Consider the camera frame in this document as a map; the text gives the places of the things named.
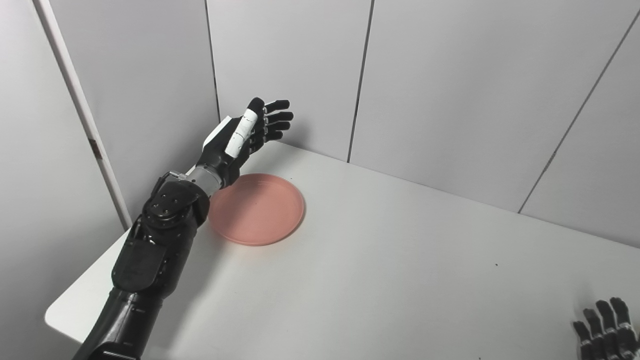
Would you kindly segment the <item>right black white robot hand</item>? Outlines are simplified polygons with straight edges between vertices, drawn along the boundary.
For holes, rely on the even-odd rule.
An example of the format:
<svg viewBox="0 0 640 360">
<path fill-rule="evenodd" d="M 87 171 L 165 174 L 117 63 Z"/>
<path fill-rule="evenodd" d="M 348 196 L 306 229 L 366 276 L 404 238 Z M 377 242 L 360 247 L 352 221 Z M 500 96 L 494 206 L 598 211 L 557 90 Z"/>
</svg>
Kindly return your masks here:
<svg viewBox="0 0 640 360">
<path fill-rule="evenodd" d="M 571 323 L 577 335 L 579 360 L 638 360 L 639 333 L 629 307 L 620 297 L 598 300 L 595 308 L 583 310 L 585 321 Z"/>
</svg>

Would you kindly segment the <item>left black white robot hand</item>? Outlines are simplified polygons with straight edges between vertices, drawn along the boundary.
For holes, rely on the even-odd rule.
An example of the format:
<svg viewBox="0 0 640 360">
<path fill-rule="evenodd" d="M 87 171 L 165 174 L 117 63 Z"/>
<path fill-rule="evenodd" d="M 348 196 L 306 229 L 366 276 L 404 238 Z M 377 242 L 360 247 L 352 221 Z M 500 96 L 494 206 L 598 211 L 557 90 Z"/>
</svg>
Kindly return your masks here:
<svg viewBox="0 0 640 360">
<path fill-rule="evenodd" d="M 206 137 L 188 180 L 208 195 L 231 186 L 250 155 L 270 141 L 279 141 L 290 129 L 294 114 L 289 108 L 287 99 L 266 103 L 255 97 L 242 116 L 227 116 Z"/>
</svg>

